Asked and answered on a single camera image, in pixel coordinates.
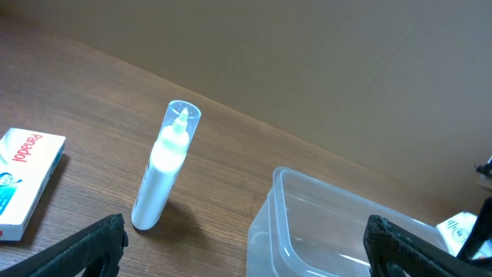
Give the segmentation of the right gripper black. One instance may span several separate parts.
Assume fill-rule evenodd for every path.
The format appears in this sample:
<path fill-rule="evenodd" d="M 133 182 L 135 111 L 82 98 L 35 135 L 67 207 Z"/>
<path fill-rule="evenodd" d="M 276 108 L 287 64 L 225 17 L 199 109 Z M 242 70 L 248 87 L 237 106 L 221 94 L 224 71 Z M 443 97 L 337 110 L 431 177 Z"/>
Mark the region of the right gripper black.
<path fill-rule="evenodd" d="M 474 227 L 457 257 L 466 262 L 471 261 L 488 239 L 491 239 L 491 197 L 485 199 Z"/>

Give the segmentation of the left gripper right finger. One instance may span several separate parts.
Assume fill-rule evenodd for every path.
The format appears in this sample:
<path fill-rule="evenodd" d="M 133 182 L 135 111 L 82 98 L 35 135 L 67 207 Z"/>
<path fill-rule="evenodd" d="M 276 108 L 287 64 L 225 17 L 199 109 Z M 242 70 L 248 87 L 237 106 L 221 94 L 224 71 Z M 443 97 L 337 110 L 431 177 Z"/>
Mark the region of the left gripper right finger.
<path fill-rule="evenodd" d="M 363 237 L 372 277 L 488 277 L 491 260 L 465 262 L 379 215 L 370 215 Z"/>

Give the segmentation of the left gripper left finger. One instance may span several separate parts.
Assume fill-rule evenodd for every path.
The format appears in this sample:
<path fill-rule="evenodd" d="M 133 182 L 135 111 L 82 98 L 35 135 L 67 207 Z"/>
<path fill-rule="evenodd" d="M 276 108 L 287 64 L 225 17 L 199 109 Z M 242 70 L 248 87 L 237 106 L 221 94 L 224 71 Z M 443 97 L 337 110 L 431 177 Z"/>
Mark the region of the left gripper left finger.
<path fill-rule="evenodd" d="M 128 247 L 122 214 L 91 224 L 51 247 L 1 271 L 1 277 L 116 277 Z"/>

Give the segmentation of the white pouch packet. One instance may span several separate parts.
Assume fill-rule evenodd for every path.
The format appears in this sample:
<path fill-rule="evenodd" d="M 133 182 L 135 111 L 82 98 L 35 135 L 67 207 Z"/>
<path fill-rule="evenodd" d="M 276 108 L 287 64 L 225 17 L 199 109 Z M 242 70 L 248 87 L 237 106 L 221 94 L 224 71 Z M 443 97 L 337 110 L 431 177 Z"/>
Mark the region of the white pouch packet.
<path fill-rule="evenodd" d="M 477 216 L 469 212 L 460 212 L 436 226 L 446 242 L 448 252 L 456 256 L 467 241 Z"/>

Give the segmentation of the clear plastic container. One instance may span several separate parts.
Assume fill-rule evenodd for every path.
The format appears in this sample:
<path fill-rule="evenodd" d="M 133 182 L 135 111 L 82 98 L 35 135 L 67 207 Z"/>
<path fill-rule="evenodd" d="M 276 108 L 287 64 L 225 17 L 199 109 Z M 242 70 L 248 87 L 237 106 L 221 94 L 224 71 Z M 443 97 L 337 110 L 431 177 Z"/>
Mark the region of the clear plastic container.
<path fill-rule="evenodd" d="M 439 231 L 403 213 L 287 167 L 248 231 L 247 275 L 368 276 L 363 245 L 370 215 L 381 215 L 444 251 Z"/>

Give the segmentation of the white spray bottle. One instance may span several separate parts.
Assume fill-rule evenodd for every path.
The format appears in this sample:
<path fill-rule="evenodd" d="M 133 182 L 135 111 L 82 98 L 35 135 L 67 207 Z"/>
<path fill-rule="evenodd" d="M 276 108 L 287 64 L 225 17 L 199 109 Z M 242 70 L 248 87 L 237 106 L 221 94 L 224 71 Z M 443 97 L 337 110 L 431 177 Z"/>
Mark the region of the white spray bottle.
<path fill-rule="evenodd" d="M 131 222 L 136 229 L 149 230 L 161 218 L 200 118 L 200 109 L 190 102 L 173 100 L 168 104 L 132 209 Z"/>

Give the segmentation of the white Panadol box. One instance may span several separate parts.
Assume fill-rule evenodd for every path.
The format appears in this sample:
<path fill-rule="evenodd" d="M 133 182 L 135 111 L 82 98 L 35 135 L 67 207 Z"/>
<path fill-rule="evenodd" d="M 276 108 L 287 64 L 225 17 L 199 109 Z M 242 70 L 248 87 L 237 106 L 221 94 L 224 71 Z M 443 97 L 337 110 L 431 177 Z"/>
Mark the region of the white Panadol box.
<path fill-rule="evenodd" d="M 1 139 L 1 240 L 21 240 L 65 150 L 65 137 L 10 128 Z"/>

